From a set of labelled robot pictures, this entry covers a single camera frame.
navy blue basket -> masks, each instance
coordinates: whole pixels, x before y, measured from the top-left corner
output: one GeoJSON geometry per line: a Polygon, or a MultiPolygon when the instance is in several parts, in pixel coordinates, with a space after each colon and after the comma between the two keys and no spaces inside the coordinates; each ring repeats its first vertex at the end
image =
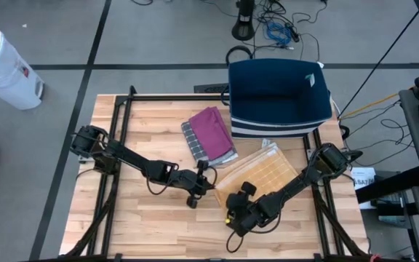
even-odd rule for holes
{"type": "Polygon", "coordinates": [[[234,138],[298,138],[332,117],[318,63],[255,59],[229,64],[234,138]]]}

wooden table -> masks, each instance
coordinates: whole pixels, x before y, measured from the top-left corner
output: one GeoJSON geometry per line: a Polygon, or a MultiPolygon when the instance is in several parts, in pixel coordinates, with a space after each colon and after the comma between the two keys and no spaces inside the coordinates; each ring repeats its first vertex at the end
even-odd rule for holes
{"type": "MultiPolygon", "coordinates": [[[[115,95],[98,95],[92,125],[109,130],[115,95]]],[[[148,159],[176,162],[180,169],[195,169],[195,161],[181,132],[180,124],[208,106],[217,106],[230,130],[228,107],[220,101],[133,101],[127,130],[126,146],[148,159]]],[[[118,130],[122,123],[119,113],[118,130]]],[[[319,128],[322,142],[343,147],[335,117],[319,128]]],[[[306,166],[303,141],[300,138],[273,139],[293,167],[300,172],[306,166]]],[[[261,147],[258,139],[234,139],[238,159],[261,147]]],[[[92,168],[83,164],[80,172],[92,168]]],[[[218,169],[224,178],[225,168],[218,169]]],[[[87,230],[95,208],[100,174],[88,172],[76,183],[60,254],[68,252],[87,230]]],[[[359,205],[352,181],[341,176],[331,182],[338,220],[361,249],[367,250],[359,205]]],[[[152,185],[154,191],[160,186],[152,185]]],[[[237,253],[226,251],[231,230],[224,224],[225,213],[212,191],[204,196],[195,210],[188,208],[186,191],[169,188],[160,196],[148,192],[141,173],[123,164],[109,255],[122,253],[125,258],[313,258],[322,253],[311,189],[307,188],[286,203],[282,221],[270,234],[248,234],[237,253]]],[[[335,246],[332,228],[326,220],[332,253],[335,246]]],[[[98,237],[99,253],[102,237],[98,237]]],[[[234,237],[231,246],[238,244],[234,237]]]]}

purple towel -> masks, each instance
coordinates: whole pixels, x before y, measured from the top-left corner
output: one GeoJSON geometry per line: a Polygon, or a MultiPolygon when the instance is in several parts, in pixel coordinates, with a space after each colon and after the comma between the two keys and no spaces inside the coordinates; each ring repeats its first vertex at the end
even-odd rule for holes
{"type": "Polygon", "coordinates": [[[216,107],[205,108],[192,116],[189,122],[209,160],[217,159],[232,149],[231,137],[216,107]]]}

blue cable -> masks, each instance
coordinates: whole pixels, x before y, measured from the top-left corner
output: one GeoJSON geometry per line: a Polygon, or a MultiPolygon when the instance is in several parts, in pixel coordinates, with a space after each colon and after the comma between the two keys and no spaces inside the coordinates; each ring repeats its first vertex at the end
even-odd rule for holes
{"type": "Polygon", "coordinates": [[[290,30],[280,23],[267,22],[266,35],[269,39],[276,42],[277,45],[286,47],[292,40],[290,30]]]}

white trash can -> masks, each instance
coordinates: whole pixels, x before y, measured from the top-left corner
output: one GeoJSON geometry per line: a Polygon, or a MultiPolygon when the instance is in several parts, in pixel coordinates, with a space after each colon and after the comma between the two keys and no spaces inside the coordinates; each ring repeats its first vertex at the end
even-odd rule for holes
{"type": "Polygon", "coordinates": [[[0,98],[25,110],[41,103],[44,82],[0,31],[0,98]]]}

